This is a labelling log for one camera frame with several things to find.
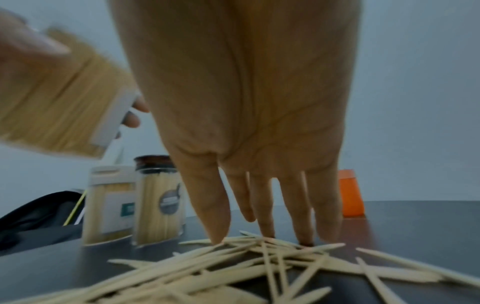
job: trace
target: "hand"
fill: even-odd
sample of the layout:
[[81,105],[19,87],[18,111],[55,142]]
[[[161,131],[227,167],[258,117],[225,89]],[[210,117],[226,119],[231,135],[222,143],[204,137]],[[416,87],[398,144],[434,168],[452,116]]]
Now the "hand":
[[[15,73],[19,65],[31,69],[53,67],[68,60],[69,54],[66,46],[32,30],[21,17],[0,11],[0,81]],[[143,98],[138,98],[133,108],[149,112]],[[140,125],[140,119],[128,112],[123,124],[136,128]]]
[[242,214],[274,237],[278,178],[295,234],[335,239],[338,157],[359,1],[111,1],[130,66],[210,239]]

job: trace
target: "jar lid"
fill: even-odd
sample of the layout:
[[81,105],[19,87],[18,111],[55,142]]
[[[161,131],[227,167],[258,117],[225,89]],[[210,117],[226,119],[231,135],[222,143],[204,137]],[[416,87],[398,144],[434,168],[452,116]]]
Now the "jar lid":
[[175,168],[169,155],[143,155],[135,159],[136,169],[147,168]]
[[99,166],[91,169],[89,185],[135,183],[136,178],[133,166]]

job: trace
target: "finger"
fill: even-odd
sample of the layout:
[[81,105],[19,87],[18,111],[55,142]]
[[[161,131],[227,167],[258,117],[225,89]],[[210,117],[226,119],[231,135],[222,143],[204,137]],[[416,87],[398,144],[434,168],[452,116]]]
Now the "finger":
[[132,105],[132,108],[140,112],[149,113],[150,109],[142,96],[139,96]]
[[129,128],[138,128],[140,125],[140,118],[134,113],[128,112],[125,115],[122,124]]
[[301,245],[313,246],[312,208],[308,202],[307,190],[302,174],[279,177],[281,193],[290,213],[293,230]]
[[216,157],[195,155],[173,161],[208,237],[213,244],[220,243],[229,232],[230,204]]
[[308,197],[315,211],[320,238],[335,241],[342,226],[342,201],[339,193],[337,161],[305,172]]
[[263,236],[275,237],[272,209],[274,198],[269,178],[250,175],[250,201]]
[[52,65],[70,54],[65,45],[26,26],[23,20],[0,13],[0,57],[34,65]]
[[248,222],[255,222],[255,214],[250,205],[250,187],[248,174],[232,175],[227,174],[226,178],[235,195],[236,202],[240,208],[240,212]]

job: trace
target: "round label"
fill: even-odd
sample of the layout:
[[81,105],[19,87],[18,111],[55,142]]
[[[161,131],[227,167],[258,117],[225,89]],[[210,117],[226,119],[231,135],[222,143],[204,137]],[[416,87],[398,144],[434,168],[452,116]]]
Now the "round label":
[[163,214],[175,214],[179,209],[180,196],[179,189],[168,190],[160,197],[159,207]]

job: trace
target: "white wall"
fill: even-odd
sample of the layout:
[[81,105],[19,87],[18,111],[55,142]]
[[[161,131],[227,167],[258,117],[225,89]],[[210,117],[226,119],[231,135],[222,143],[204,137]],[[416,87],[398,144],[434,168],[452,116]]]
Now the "white wall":
[[[66,26],[126,63],[103,1],[0,7],[39,28]],[[479,14],[476,0],[365,0],[341,161],[356,170],[365,200],[480,200]],[[139,129],[122,131],[126,160],[165,153],[151,117],[141,119]],[[0,146],[0,216],[85,187],[92,164]],[[274,196],[283,203],[276,183]]]

